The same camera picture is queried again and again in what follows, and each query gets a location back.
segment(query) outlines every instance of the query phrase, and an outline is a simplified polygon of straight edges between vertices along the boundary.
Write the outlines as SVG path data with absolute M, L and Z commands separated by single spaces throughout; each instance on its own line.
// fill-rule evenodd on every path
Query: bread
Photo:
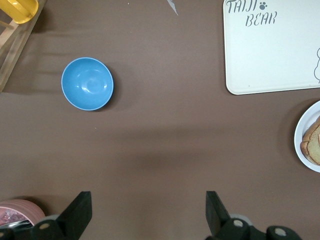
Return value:
M 311 163 L 320 166 L 320 117 L 305 132 L 300 148 Z

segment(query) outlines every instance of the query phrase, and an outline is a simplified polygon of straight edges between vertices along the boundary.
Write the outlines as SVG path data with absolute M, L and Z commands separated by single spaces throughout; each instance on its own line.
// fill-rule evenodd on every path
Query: brown surface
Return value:
M 166 0 L 48 0 L 0 94 L 1 199 L 29 196 L 56 214 L 90 190 L 83 240 L 202 240 L 216 190 L 261 231 L 319 239 L 320 174 L 293 146 L 319 89 L 230 94 L 223 1 L 174 2 L 179 16 Z M 96 112 L 61 91 L 82 56 L 114 76 Z

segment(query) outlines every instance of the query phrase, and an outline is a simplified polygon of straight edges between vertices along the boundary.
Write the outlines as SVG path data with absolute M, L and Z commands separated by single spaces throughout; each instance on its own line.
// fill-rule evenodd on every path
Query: pink container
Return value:
M 13 199 L 0 202 L 0 216 L 7 210 L 16 211 L 21 214 L 34 226 L 45 217 L 44 212 L 39 206 L 31 201 L 23 199 Z

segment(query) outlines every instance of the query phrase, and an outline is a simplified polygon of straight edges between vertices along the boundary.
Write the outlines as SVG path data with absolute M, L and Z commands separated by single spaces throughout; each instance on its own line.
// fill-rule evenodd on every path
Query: blue bowl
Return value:
M 108 68 L 91 57 L 80 57 L 70 62 L 62 73 L 61 86 L 65 98 L 85 111 L 102 108 L 114 91 L 114 81 Z

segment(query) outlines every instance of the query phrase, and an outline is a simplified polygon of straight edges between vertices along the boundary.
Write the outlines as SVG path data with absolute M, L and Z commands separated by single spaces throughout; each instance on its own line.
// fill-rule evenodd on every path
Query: bowl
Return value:
M 80 57 L 64 69 L 61 87 L 65 98 L 76 108 L 93 111 L 111 98 L 114 81 L 108 68 L 99 60 Z
M 13 210 L 25 217 L 34 226 L 45 217 L 44 212 L 35 203 L 24 199 L 12 199 L 0 202 L 0 216 L 7 210 Z

